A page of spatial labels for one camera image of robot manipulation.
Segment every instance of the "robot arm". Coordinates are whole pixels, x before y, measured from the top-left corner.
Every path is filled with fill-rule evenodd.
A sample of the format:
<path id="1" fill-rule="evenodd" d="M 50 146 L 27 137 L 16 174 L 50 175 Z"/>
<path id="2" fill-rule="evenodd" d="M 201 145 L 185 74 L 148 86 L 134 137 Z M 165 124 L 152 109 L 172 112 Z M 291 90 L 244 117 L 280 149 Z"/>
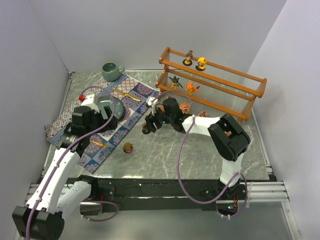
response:
<path id="1" fill-rule="evenodd" d="M 65 127 L 63 135 L 57 144 L 52 163 L 45 174 L 41 184 L 24 207 L 17 206 L 12 214 L 16 228 L 22 237 L 26 237 L 27 220 L 36 201 L 40 200 L 32 217 L 30 236 L 32 239 L 58 239 L 63 231 L 65 220 L 70 213 L 85 199 L 100 200 L 98 180 L 92 176 L 80 176 L 71 189 L 61 198 L 62 189 L 68 179 L 72 168 L 77 164 L 85 148 L 90 144 L 90 136 L 79 141 L 66 153 L 63 161 L 57 165 L 58 159 L 72 143 L 81 136 L 90 133 L 107 122 L 102 111 L 105 111 L 108 119 L 111 110 L 108 106 L 99 109 L 97 97 L 94 94 L 82 99 L 82 104 L 76 107 L 72 113 L 72 121 Z M 114 117 L 101 131 L 116 129 L 118 120 Z M 53 173 L 53 177 L 45 188 L 47 179 Z M 45 188 L 42 198 L 40 192 Z"/>
<path id="2" fill-rule="evenodd" d="M 186 133 L 194 119 L 194 125 L 189 133 L 212 138 L 222 156 L 220 181 L 224 185 L 241 171 L 242 158 L 250 143 L 250 138 L 230 114 L 225 114 L 222 117 L 199 117 L 183 114 L 174 98 L 168 98 L 162 102 L 164 111 L 157 109 L 159 103 L 154 97 L 149 97 L 147 104 L 151 107 L 151 112 L 145 118 L 145 127 L 151 132 L 161 128 L 162 124 L 171 124 L 177 132 Z M 236 185 L 239 178 L 240 176 L 234 178 L 229 187 Z"/>

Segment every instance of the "ceramic mug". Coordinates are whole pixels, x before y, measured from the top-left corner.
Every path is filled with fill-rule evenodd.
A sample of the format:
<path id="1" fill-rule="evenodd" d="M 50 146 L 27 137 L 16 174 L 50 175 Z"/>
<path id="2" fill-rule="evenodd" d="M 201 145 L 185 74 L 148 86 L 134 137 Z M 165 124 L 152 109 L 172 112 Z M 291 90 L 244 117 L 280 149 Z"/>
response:
<path id="1" fill-rule="evenodd" d="M 124 66 L 117 66 L 114 62 L 107 62 L 102 66 L 102 76 L 109 82 L 117 80 L 124 71 Z"/>

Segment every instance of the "toy figure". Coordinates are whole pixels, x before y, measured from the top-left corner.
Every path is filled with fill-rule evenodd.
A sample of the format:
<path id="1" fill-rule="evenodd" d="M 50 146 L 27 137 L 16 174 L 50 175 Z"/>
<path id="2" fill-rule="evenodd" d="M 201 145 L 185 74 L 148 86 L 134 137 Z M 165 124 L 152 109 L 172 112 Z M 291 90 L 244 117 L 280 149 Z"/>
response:
<path id="1" fill-rule="evenodd" d="M 198 59 L 198 63 L 195 66 L 195 69 L 198 71 L 204 71 L 206 69 L 207 60 L 204 57 Z"/>
<path id="2" fill-rule="evenodd" d="M 189 50 L 189 52 L 185 55 L 185 60 L 182 61 L 183 65 L 185 66 L 191 66 L 192 65 L 192 61 L 191 59 L 194 56 L 192 55 L 192 50 Z"/>
<path id="3" fill-rule="evenodd" d="M 173 78 L 172 77 L 169 77 L 170 78 L 170 80 L 171 80 L 171 87 L 173 87 L 173 88 L 175 88 L 175 89 L 177 89 L 177 87 L 182 87 L 182 85 L 180 84 L 180 82 L 179 82 L 179 79 L 180 79 L 180 77 L 179 78 L 177 78 L 176 76 L 174 76 Z"/>
<path id="4" fill-rule="evenodd" d="M 146 125 L 147 125 L 146 122 L 144 124 L 142 124 L 142 133 L 143 134 L 149 134 L 151 132 L 149 129 L 146 129 Z"/>
<path id="5" fill-rule="evenodd" d="M 187 114 L 190 111 L 190 104 L 187 102 L 181 103 L 180 104 L 180 109 L 183 112 L 183 114 Z"/>
<path id="6" fill-rule="evenodd" d="M 197 86 L 196 88 L 194 87 L 194 84 L 191 82 L 188 82 L 186 87 L 185 87 L 185 90 L 190 94 L 192 95 L 194 93 L 194 91 L 199 91 L 198 89 L 200 88 L 200 86 Z"/>
<path id="7" fill-rule="evenodd" d="M 208 113 L 206 111 L 201 111 L 199 114 L 198 114 L 198 117 L 205 117 L 207 118 L 208 117 Z"/>
<path id="8" fill-rule="evenodd" d="M 129 154 L 131 153 L 133 150 L 133 147 L 132 147 L 132 144 L 130 142 L 126 142 L 124 145 L 123 145 L 123 151 L 126 153 L 126 154 Z"/>

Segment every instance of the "wooden rack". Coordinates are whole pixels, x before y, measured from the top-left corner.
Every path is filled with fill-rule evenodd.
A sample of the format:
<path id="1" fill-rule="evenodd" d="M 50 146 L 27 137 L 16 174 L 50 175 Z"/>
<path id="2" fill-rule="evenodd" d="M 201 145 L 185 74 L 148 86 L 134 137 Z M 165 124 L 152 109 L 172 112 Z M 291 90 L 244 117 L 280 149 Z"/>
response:
<path id="1" fill-rule="evenodd" d="M 240 123 L 243 120 L 247 121 L 256 97 L 261 98 L 264 95 L 267 79 L 233 70 L 208 60 L 206 69 L 198 71 L 195 66 L 199 58 L 194 56 L 193 64 L 185 66 L 182 64 L 185 56 L 185 53 L 167 47 L 159 58 L 159 63 L 164 64 L 164 68 L 155 86 L 161 92 L 173 90 L 171 80 L 168 79 L 170 75 L 179 76 L 181 83 L 197 82 L 200 88 L 199 91 L 190 95 L 193 101 L 238 117 Z M 184 88 L 180 88 L 179 91 L 188 94 Z"/>

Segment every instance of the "gray marble table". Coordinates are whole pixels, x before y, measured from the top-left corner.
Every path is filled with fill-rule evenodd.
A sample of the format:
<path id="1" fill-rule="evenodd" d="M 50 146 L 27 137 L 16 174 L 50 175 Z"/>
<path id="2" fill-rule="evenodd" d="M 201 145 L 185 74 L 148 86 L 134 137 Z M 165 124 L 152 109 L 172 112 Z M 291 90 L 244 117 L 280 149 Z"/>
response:
<path id="1" fill-rule="evenodd" d="M 155 87 L 161 71 L 128 71 L 126 74 L 146 85 Z M 100 72 L 76 72 L 72 76 L 64 108 L 73 103 L 82 89 L 94 84 L 101 77 Z M 183 97 L 174 93 L 168 93 L 167 96 L 175 97 L 178 103 L 185 102 Z M 191 114 L 197 114 L 202 110 L 207 111 L 209 117 L 219 117 L 224 114 L 201 103 L 196 102 L 195 104 L 197 112 L 194 112 L 195 108 L 191 107 Z M 184 135 L 174 131 L 170 125 L 163 125 L 156 133 L 144 135 L 142 134 L 143 122 L 144 117 L 132 128 L 94 174 L 89 173 L 82 166 L 76 165 L 69 177 L 92 175 L 97 178 L 177 178 L 177 155 Z M 241 171 L 247 179 L 268 180 L 266 160 L 253 116 L 251 115 L 250 119 L 242 126 L 250 136 L 251 144 L 243 157 Z M 133 144 L 132 153 L 123 152 L 122 146 L 126 142 Z M 55 147 L 52 147 L 43 173 L 46 172 L 52 161 L 54 150 Z M 180 162 L 181 177 L 185 179 L 218 179 L 222 171 L 222 157 L 208 136 L 189 134 L 183 146 Z"/>

